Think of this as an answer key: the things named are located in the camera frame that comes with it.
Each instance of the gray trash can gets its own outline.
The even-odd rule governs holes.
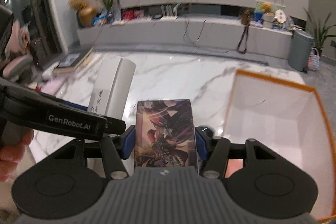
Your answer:
[[[295,70],[302,71],[308,65],[314,37],[302,30],[295,30],[288,55],[288,64]]]

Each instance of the anime character illustration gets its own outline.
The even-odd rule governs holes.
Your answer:
[[[189,100],[138,102],[134,165],[197,167]]]

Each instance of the logo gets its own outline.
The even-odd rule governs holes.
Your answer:
[[[164,169],[162,171],[160,171],[160,174],[163,175],[163,176],[166,176],[169,174],[169,171],[167,169]]]
[[[83,124],[82,122],[76,122],[76,121],[71,121],[67,118],[57,118],[54,115],[49,115],[48,117],[49,121],[51,122],[56,122],[56,123],[60,123],[60,124],[64,124],[70,127],[76,127],[76,128],[81,128],[81,129],[87,129],[90,130],[91,125],[90,124]]]

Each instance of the gray ribbed panel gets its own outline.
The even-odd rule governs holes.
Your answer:
[[[193,167],[136,168],[125,180],[113,180],[100,200],[77,216],[39,220],[21,216],[15,224],[317,224],[304,214],[269,220],[238,207],[219,180],[196,174]]]

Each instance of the trash can lid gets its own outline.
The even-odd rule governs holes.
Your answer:
[[[313,41],[314,40],[314,37],[310,33],[307,33],[307,32],[302,31],[302,30],[295,30],[295,35],[298,35],[299,37],[303,38],[304,40],[308,40],[308,41]]]

